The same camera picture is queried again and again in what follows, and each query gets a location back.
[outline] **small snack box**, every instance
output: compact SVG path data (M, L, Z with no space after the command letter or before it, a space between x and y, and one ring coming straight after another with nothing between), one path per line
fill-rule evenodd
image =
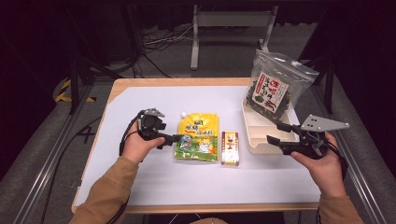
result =
M222 132L221 134L221 164L239 165L239 138L238 133Z

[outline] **aluminum rail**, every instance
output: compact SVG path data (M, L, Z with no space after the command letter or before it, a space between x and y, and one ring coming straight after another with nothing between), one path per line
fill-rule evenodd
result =
M47 183L49 182L50 177L55 170L56 163L61 158L67 137L78 117L78 114L81 112L81 108L85 102L85 99L89 97L91 90L92 86L82 87L81 95L79 98L80 104L76 108L73 115L70 115L67 118L62 128L62 131L58 136L58 139L56 140L51 152L49 153L49 156L47 157L47 160L41 168L41 171L38 173L35 183L33 184L29 194L27 195L19 213L15 217L13 222L14 224L27 223L30 215L32 215L33 211L35 210L35 206L37 205L37 202L40 199L44 188L47 186Z

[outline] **yellow snack package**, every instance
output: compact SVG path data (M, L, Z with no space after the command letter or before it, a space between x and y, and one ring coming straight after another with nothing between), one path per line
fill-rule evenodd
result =
M219 117L217 114L190 114L178 124L183 134L176 144L175 158L217 161L219 158Z

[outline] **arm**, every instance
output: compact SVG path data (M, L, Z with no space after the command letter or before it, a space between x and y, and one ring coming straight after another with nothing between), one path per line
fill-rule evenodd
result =
M336 145L335 138L326 133L326 138ZM321 223L363 223L353 203L347 196L338 156L331 150L320 160L312 160L298 152L291 156L305 166L318 185L321 195L319 214Z
M137 124L129 130L137 130ZM127 203L132 184L137 174L138 164L149 151L161 145L164 138L145 141L138 133L131 134L122 156L91 187L85 203L80 205L70 223L107 223ZM115 223L121 223L124 214Z

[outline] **package label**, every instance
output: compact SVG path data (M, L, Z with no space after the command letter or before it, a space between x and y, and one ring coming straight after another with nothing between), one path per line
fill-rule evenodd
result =
M288 84L261 72L252 94L252 100L275 113L288 87Z

